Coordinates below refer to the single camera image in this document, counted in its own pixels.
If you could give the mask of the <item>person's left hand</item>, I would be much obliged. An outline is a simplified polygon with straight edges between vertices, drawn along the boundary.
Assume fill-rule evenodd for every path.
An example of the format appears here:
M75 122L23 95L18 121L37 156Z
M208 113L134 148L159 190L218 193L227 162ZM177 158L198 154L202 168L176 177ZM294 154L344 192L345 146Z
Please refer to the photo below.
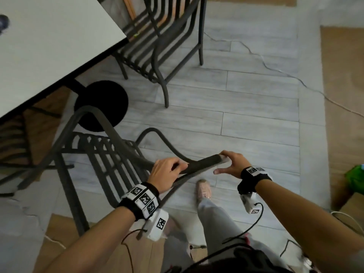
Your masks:
M157 160L152 168L148 178L148 183L152 184L159 193L168 191L172 184L179 176L171 174L173 164L187 164L178 157L169 157L162 160Z

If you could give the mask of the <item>person's right hand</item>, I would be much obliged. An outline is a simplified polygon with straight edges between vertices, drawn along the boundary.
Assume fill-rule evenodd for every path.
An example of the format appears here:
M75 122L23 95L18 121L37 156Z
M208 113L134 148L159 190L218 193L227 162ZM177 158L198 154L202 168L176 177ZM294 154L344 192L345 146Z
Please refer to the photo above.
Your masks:
M223 150L220 155L226 156L231 160L230 167L233 168L233 177L240 179L241 172L247 168L251 167L252 164L242 155L233 151Z

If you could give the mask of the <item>dark metal slatted chair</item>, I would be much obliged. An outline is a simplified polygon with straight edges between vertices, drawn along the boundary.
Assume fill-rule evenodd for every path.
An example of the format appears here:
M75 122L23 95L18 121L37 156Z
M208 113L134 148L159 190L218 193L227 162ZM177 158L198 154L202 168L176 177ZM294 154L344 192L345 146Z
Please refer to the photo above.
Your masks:
M112 56L127 80L125 66L161 86L169 107L167 84L198 52L203 65L203 37L207 0L143 0L145 9L123 29L129 42ZM198 41L177 66L164 77L161 66L192 35L199 10Z
M97 122L101 124L107 136L96 136L86 133L78 133L74 128L79 123L82 116L91 113ZM196 175L225 162L221 155L213 155L199 161L190 160L179 153L166 137L155 128L148 128L142 132L136 142L122 139L107 120L101 110L84 106L77 110L66 124L61 135L54 143L50 152L41 161L40 165L10 165L0 162L1 167L16 168L14 172L0 179L0 186L25 174L25 179L16 186L18 190L25 189L40 173L46 169L56 169L62 183L66 199L71 209L72 216L76 223L79 235L83 235L88 229L89 224L76 193L75 186L71 180L69 169L73 165L66 165L64 154L85 154L88 156L93 170L101 184L108 203L116 208L120 200L115 196L111 184L119 198L125 197L126 193L136 185L146 181L153 168L153 162L147 160L141 153L138 145L146 134L155 132L159 135L166 146L180 159L188 163L187 169L181 172L171 190L160 200L157 198L159 207L175 193L187 180Z

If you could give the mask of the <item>person's left forearm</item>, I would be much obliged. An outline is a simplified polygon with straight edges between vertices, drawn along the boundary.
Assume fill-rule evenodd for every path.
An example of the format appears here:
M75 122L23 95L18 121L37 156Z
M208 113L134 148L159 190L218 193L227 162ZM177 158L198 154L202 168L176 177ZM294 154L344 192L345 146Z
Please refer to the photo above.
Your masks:
M95 273L102 268L135 222L134 214L118 207L66 248L44 273Z

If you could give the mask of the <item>person's right forearm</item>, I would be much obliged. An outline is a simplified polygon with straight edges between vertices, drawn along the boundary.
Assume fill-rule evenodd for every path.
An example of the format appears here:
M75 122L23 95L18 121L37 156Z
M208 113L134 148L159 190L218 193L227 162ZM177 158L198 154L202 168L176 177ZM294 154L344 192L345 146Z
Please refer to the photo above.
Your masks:
M271 180L255 189L321 273L364 273L364 237Z

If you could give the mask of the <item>pink shoe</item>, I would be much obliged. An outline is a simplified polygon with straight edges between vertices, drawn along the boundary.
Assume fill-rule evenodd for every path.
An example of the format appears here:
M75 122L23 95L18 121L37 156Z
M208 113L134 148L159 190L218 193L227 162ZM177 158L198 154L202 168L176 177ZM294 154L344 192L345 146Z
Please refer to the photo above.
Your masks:
M210 183L205 179L198 180L195 187L195 194L197 207L202 201L211 200L212 191Z

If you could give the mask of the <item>grey trousers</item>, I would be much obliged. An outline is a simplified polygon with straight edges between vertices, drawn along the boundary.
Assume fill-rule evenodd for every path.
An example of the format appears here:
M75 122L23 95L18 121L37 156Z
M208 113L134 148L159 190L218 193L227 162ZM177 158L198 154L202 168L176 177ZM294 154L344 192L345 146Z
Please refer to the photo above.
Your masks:
M226 239L241 234L242 230L239 229L224 209L216 206L209 198L203 197L198 201L197 211L203 226L208 255L234 243L243 242L241 239L236 239L224 245L222 244ZM164 243L161 273L165 273L173 266L179 266L182 270L185 270L194 263L187 252L189 242L186 234L172 218L167 221L164 233L167 238ZM267 245L254 239L249 233L245 234L245 237L247 243L252 248L264 252L274 266L288 269L286 263Z

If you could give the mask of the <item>black waist pack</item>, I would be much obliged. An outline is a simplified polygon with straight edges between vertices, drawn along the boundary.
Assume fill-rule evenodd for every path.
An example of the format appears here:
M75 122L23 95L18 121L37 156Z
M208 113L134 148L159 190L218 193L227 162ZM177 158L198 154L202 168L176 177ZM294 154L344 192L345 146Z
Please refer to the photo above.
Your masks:
M293 273L288 268L274 265L261 250L243 246L242 244L236 244L236 246L233 257L220 258L217 261L205 264L206 261L231 249L226 247L198 262L192 263L185 269L173 265L163 273Z

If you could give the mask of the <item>black round table base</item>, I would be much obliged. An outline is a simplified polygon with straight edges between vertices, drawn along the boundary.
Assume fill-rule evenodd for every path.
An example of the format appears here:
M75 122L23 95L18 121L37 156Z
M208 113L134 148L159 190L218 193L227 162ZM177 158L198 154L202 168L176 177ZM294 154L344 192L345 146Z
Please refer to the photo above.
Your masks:
M104 114L112 127L116 127L126 115L129 107L128 94L114 81L101 80L83 86L72 79L65 86L78 95L74 104L75 112L83 106L93 106Z

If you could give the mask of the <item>brown floor mat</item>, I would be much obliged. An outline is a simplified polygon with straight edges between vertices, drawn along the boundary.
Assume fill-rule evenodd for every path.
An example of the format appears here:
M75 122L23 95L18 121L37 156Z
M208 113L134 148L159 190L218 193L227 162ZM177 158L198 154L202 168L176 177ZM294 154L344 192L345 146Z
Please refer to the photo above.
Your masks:
M162 273L164 240L136 239L124 208L91 225L83 235L71 218L52 215L38 255L36 273Z

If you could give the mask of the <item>green bag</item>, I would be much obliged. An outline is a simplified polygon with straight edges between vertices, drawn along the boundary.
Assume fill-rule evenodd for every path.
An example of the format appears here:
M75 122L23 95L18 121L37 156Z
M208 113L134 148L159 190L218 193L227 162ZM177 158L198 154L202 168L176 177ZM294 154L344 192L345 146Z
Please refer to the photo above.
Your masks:
M364 195L364 164L354 166L344 177L352 192Z

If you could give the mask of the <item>cardboard box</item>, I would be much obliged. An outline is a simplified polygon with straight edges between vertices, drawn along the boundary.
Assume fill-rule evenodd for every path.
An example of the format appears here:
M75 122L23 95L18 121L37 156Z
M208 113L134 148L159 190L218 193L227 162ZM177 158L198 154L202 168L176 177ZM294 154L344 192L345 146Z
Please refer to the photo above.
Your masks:
M354 193L338 212L332 214L354 229L358 230L359 225L364 229L364 195Z

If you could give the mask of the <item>large brown rug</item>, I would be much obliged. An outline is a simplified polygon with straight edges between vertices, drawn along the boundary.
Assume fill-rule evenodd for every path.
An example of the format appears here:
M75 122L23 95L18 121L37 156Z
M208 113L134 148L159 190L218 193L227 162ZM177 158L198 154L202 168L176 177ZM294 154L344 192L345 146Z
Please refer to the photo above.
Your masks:
M323 27L321 60L324 92L364 115L364 28ZM364 118L325 101L331 208L351 197L344 174L364 163Z

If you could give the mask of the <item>orange wooden sticks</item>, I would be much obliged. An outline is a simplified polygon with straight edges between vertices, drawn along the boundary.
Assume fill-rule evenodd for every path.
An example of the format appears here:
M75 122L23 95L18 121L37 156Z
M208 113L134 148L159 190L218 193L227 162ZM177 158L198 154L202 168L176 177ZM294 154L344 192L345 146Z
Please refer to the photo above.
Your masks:
M125 4L125 7L128 11L128 14L130 16L130 19L133 21L136 19L136 13L135 13L135 9L134 9L134 6L133 6L133 3L132 3L132 0L123 0L124 4Z

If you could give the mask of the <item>dark object on table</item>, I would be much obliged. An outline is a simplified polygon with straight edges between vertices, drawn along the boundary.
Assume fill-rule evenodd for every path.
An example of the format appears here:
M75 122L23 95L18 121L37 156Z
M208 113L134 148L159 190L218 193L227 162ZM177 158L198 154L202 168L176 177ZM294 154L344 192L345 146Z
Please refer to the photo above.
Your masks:
M10 20L9 20L8 16L6 16L4 14L0 14L0 36L6 29L8 29L9 23L10 23Z

